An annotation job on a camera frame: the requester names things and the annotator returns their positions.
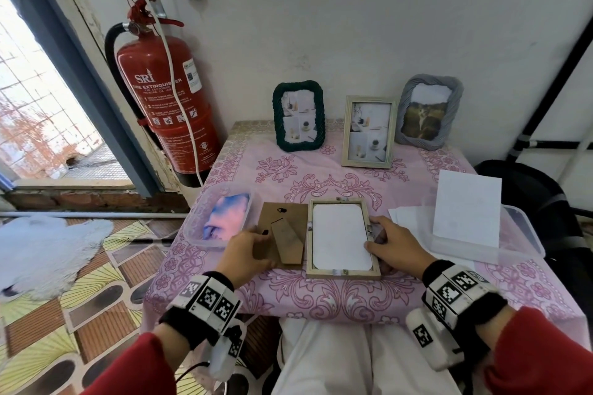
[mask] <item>white fluffy rug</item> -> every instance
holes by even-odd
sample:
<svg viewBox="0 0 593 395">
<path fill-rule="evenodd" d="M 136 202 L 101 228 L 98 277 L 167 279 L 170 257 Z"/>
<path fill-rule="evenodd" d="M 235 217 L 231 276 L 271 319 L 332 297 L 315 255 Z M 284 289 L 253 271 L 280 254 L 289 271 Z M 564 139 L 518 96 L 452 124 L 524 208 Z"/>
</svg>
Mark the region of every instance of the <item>white fluffy rug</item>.
<svg viewBox="0 0 593 395">
<path fill-rule="evenodd" d="M 110 220 L 68 226 L 66 219 L 41 215 L 1 226 L 0 290 L 13 286 L 34 300 L 64 293 L 112 229 Z"/>
</svg>

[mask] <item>white sticker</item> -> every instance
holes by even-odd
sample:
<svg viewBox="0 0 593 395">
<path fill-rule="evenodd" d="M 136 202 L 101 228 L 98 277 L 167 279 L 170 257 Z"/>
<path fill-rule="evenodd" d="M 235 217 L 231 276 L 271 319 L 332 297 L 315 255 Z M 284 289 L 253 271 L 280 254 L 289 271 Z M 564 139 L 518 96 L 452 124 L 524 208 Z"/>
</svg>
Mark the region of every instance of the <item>white sticker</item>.
<svg viewBox="0 0 593 395">
<path fill-rule="evenodd" d="M 189 91 L 194 93 L 202 89 L 202 82 L 197 75 L 196 64 L 194 63 L 193 58 L 190 58 L 183 63 L 183 71 L 185 72 L 187 83 L 189 84 Z"/>
</svg>

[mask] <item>leg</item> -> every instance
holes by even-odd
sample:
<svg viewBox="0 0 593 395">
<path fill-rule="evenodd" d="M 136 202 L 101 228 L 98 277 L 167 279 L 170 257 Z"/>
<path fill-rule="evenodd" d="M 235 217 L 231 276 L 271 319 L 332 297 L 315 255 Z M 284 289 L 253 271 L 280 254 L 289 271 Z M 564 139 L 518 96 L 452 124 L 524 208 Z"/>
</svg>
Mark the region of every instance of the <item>leg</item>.
<svg viewBox="0 0 593 395">
<path fill-rule="evenodd" d="M 285 359 L 272 395 L 371 392 L 371 353 L 363 325 L 307 321 Z"/>
<path fill-rule="evenodd" d="M 459 395 L 451 374 L 428 366 L 408 332 L 396 325 L 372 325 L 373 395 Z"/>
</svg>

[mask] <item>hand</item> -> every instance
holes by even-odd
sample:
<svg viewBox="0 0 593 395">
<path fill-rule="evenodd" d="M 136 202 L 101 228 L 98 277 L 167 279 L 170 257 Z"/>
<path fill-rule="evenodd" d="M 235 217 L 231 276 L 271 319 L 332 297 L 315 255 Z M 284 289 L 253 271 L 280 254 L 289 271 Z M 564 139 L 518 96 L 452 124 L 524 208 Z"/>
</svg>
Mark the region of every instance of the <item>hand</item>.
<svg viewBox="0 0 593 395">
<path fill-rule="evenodd" d="M 217 268 L 225 277 L 231 280 L 235 289 L 248 283 L 258 273 L 276 267 L 269 259 L 255 259 L 253 244 L 268 240 L 268 235 L 256 234 L 251 231 L 241 231 L 230 238 Z"/>
<path fill-rule="evenodd" d="M 422 274 L 430 264 L 436 261 L 436 257 L 423 249 L 407 228 L 393 223 L 384 215 L 369 217 L 369 219 L 383 227 L 383 231 L 375 241 L 386 240 L 382 244 L 365 242 L 367 251 L 381 258 L 391 267 L 422 279 Z"/>
</svg>

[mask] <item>tablecloth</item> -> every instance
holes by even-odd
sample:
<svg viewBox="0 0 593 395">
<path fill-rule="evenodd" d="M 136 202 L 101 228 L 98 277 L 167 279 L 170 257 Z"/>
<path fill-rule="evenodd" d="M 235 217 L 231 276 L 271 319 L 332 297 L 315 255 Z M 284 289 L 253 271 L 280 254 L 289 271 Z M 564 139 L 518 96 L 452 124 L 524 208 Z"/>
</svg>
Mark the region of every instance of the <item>tablecloth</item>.
<svg viewBox="0 0 593 395">
<path fill-rule="evenodd" d="M 269 202 L 307 203 L 311 197 L 363 197 L 369 214 L 389 208 L 418 206 L 435 188 L 441 169 L 474 173 L 462 153 L 451 147 L 429 152 L 396 144 L 391 168 L 342 167 L 343 120 L 326 122 L 326 142 L 311 152 L 283 152 L 276 144 L 273 121 L 237 122 L 204 182 L 253 185 Z M 195 214 L 196 204 L 186 222 Z M 152 329 L 168 303 L 189 278 L 213 270 L 219 250 L 189 244 L 183 227 L 171 245 L 144 299 L 145 329 Z M 572 339 L 589 348 L 587 320 L 543 260 L 510 267 L 476 263 L 511 306 L 541 310 Z M 304 272 L 274 269 L 237 290 L 242 311 L 270 316 L 334 322 L 403 324 L 420 306 L 424 287 L 403 272 L 379 281 L 307 279 Z"/>
</svg>

